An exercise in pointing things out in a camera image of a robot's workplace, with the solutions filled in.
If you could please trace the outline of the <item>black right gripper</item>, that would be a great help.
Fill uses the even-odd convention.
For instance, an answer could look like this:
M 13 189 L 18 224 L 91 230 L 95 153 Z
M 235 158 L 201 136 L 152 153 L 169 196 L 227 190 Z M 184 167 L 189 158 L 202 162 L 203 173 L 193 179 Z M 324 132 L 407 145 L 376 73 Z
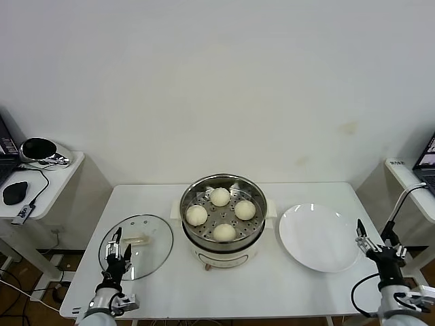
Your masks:
M 400 270 L 400 264 L 406 257 L 407 249 L 405 246 L 398 244 L 393 247 L 381 246 L 380 251 L 374 251 L 373 245 L 367 237 L 366 228 L 361 219 L 357 220 L 356 243 L 360 250 L 366 254 L 366 257 L 375 262 L 379 273 L 380 282 L 378 289 L 387 286 L 405 286 L 405 281 Z

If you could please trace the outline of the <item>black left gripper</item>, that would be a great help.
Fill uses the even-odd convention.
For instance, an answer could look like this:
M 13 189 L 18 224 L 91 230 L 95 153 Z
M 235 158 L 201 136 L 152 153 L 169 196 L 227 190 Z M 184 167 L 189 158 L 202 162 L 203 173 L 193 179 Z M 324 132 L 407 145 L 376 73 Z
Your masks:
M 131 267 L 132 245 L 131 243 L 127 245 L 123 257 L 120 258 L 121 237 L 122 227 L 119 227 L 113 234 L 108 233 L 105 237 L 105 260 L 107 260 L 108 267 L 102 272 L 102 288 L 122 290 L 122 277 Z

